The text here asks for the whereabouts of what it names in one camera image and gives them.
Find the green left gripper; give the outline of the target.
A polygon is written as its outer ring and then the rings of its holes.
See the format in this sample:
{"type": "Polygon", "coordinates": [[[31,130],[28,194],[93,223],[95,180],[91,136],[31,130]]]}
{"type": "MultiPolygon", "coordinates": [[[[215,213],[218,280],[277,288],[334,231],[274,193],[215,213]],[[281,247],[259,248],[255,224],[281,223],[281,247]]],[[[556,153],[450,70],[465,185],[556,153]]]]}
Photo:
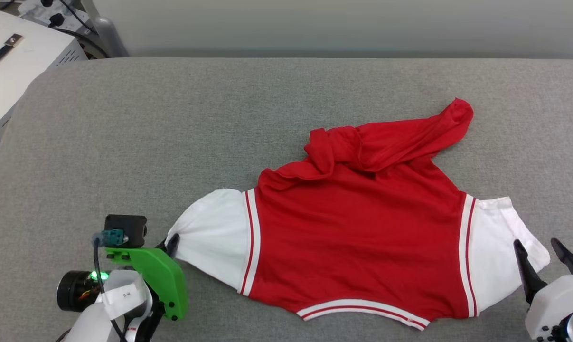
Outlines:
{"type": "Polygon", "coordinates": [[[113,262],[131,266],[164,304],[165,317],[183,320],[188,309],[186,278],[178,262],[173,260],[178,250],[180,236],[162,240],[156,247],[106,247],[113,262]]]}

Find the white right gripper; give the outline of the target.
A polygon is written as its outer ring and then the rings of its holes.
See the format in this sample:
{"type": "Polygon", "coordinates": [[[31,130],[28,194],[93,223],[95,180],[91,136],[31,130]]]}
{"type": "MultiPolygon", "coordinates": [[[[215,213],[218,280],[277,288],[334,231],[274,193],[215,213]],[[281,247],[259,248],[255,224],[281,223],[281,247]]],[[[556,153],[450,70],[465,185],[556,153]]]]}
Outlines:
{"type": "Polygon", "coordinates": [[[525,300],[531,307],[525,327],[534,341],[573,341],[573,253],[560,240],[551,245],[569,273],[547,285],[528,260],[523,243],[513,242],[525,300]]]}

